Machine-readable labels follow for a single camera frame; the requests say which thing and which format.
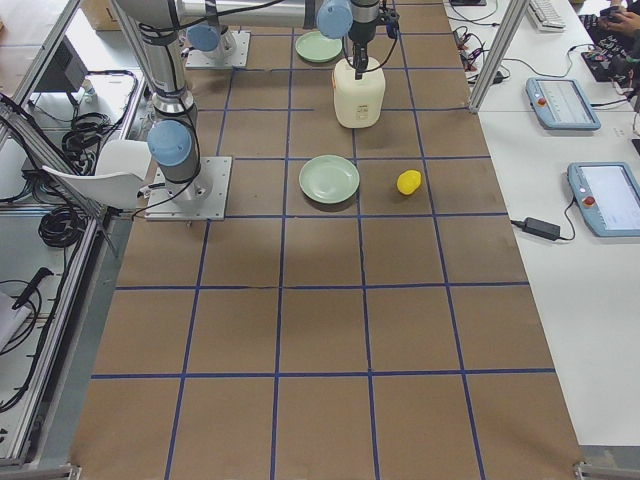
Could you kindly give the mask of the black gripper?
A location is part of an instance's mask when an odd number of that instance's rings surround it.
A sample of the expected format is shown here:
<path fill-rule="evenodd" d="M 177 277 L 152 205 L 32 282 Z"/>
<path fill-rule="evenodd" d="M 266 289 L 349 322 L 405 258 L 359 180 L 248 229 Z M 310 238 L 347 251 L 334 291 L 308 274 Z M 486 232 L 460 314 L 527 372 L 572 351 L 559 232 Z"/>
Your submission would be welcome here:
<path fill-rule="evenodd" d="M 352 41 L 355 79 L 361 80 L 367 71 L 369 58 L 367 45 L 375 36 L 380 24 L 380 2 L 375 0 L 351 0 L 353 23 L 348 37 Z"/>

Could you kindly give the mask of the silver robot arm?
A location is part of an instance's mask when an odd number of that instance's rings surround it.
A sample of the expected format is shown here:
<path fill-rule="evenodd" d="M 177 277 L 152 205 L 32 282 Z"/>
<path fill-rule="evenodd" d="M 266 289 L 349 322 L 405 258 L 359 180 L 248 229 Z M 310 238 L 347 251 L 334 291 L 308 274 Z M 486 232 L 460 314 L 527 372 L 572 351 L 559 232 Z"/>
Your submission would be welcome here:
<path fill-rule="evenodd" d="M 248 31 L 219 30 L 207 24 L 186 29 L 190 44 L 187 55 L 188 68 L 224 69 L 246 64 L 250 33 Z M 345 54 L 342 38 L 330 38 L 318 30 L 305 33 L 296 40 L 296 53 L 311 63 L 325 63 Z"/>
<path fill-rule="evenodd" d="M 134 23 L 147 61 L 156 124 L 147 144 L 166 182 L 169 201 L 194 207 L 210 196 L 213 181 L 203 168 L 196 133 L 197 105 L 187 87 L 179 34 L 199 39 L 199 50 L 216 50 L 230 24 L 318 29 L 329 39 L 353 44 L 355 77 L 369 65 L 368 45 L 388 19 L 381 1 L 119 1 Z"/>

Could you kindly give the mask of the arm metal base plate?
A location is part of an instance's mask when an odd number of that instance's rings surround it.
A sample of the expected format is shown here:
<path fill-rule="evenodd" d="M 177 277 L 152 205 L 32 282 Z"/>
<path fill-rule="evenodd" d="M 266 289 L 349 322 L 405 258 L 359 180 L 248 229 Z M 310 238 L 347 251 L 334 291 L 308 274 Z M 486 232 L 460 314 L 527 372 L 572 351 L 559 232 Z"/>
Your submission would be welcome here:
<path fill-rule="evenodd" d="M 248 60 L 251 33 L 246 30 L 227 31 L 215 50 L 191 50 L 186 68 L 191 70 L 227 70 L 244 68 Z"/>
<path fill-rule="evenodd" d="M 225 217 L 231 176 L 230 156 L 202 157 L 199 175 L 179 195 L 180 185 L 167 183 L 159 167 L 156 168 L 154 188 L 149 197 L 149 207 L 144 210 L 147 220 L 191 221 L 223 220 Z"/>

